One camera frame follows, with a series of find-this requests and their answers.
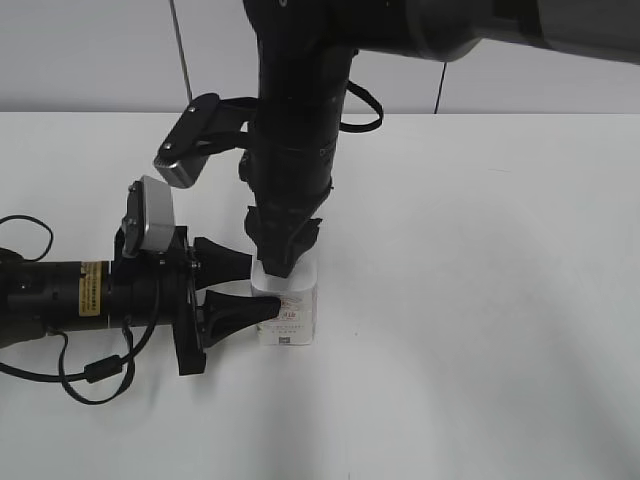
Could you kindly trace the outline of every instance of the robotic arm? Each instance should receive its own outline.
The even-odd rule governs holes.
[[[248,122],[249,132],[236,136],[233,146],[246,149],[240,177],[256,199],[246,232],[265,271],[282,277],[316,242],[320,220],[312,217],[331,191],[358,49],[452,61],[488,38],[640,62],[635,0],[244,0],[244,5],[258,40],[260,87],[257,102],[245,104],[243,121],[235,117],[234,130]],[[185,115],[199,111],[203,101],[196,99]],[[229,142],[231,132],[225,133]],[[206,157],[194,161],[192,154],[169,153],[178,136],[174,131],[163,143],[156,166],[171,185],[188,187]],[[203,137],[192,136],[195,143],[187,149],[196,149]],[[184,169],[190,174],[177,178]]]

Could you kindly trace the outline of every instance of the printed label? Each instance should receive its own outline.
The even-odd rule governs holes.
[[[81,317],[100,316],[102,296],[102,262],[83,262],[80,266],[80,286],[78,315]]]

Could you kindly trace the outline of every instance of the cable connector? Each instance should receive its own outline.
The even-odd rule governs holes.
[[[84,367],[87,383],[97,383],[106,378],[122,373],[122,358],[118,355],[103,358]]]

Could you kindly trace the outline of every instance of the white table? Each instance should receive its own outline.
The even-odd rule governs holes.
[[[0,214],[54,227],[51,259],[110,259],[126,187],[175,118],[1,114]],[[180,378],[161,328],[104,407],[0,377],[0,475],[639,478],[639,132],[638,116],[416,115],[343,135],[312,346],[249,329]],[[238,160],[211,160],[176,213],[251,250]],[[0,245],[35,254],[34,232],[2,226]],[[53,372],[59,348],[0,360]],[[123,350],[118,332],[74,334],[68,368]]]

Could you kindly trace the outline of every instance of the white wall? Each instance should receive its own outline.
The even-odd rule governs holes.
[[[166,1],[0,2],[0,110],[163,111],[185,101]]]
[[[241,0],[176,0],[195,94],[253,95]],[[3,0],[0,111],[181,111],[168,0]],[[362,53],[352,78],[389,112],[431,112],[441,65]],[[442,112],[640,113],[640,67],[483,42],[452,64]],[[347,111],[366,107],[349,99]]]

